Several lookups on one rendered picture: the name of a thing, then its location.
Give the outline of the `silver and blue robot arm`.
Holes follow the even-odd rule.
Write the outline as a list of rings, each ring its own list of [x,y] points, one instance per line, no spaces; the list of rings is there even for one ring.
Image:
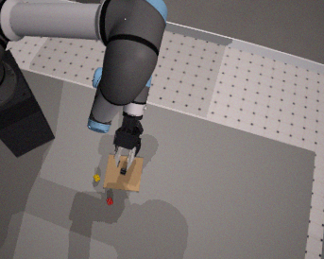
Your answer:
[[[18,85],[15,72],[2,61],[9,41],[20,41],[22,35],[100,39],[107,47],[103,68],[94,72],[96,93],[88,129],[107,133],[122,108],[127,115],[142,116],[166,18],[163,0],[104,0],[102,4],[0,0],[0,106],[13,98]]]

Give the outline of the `tan flat mat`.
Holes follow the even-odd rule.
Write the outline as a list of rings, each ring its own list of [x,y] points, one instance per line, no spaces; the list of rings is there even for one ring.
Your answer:
[[[144,158],[136,158],[127,170],[126,175],[120,174],[121,168],[127,168],[127,156],[120,156],[120,163],[116,168],[114,155],[109,154],[104,188],[137,191],[140,189]]]

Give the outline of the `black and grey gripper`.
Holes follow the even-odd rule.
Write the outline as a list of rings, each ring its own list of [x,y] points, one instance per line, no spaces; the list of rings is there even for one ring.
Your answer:
[[[126,169],[126,170],[128,170],[141,148],[141,138],[140,138],[141,133],[139,132],[138,129],[136,129],[135,125],[136,125],[137,120],[143,119],[143,116],[133,116],[132,117],[130,115],[127,115],[124,111],[123,111],[123,116],[124,116],[124,118],[123,118],[123,123],[122,123],[122,131],[121,131],[121,127],[120,127],[119,129],[116,130],[115,136],[114,136],[113,143],[116,144],[114,159],[115,159],[116,167],[118,167],[118,165],[120,163],[120,156],[122,155],[121,154],[122,149],[123,148],[130,149],[130,152],[128,155],[129,163],[127,163],[127,169]],[[129,119],[130,117],[131,117],[131,119]],[[126,129],[127,123],[128,123],[128,128]],[[133,130],[132,130],[132,126],[133,126]],[[118,149],[118,152],[116,153],[117,149]]]

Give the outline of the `yellow die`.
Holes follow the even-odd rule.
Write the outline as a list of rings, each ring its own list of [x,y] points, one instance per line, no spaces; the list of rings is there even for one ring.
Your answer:
[[[95,181],[99,181],[100,180],[98,174],[94,175],[94,179],[95,179]]]

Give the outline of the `red die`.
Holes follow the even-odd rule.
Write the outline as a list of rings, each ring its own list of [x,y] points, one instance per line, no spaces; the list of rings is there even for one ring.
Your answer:
[[[106,199],[106,201],[107,201],[108,205],[111,205],[111,204],[113,204],[113,202],[112,202],[111,198],[109,198],[109,199]]]

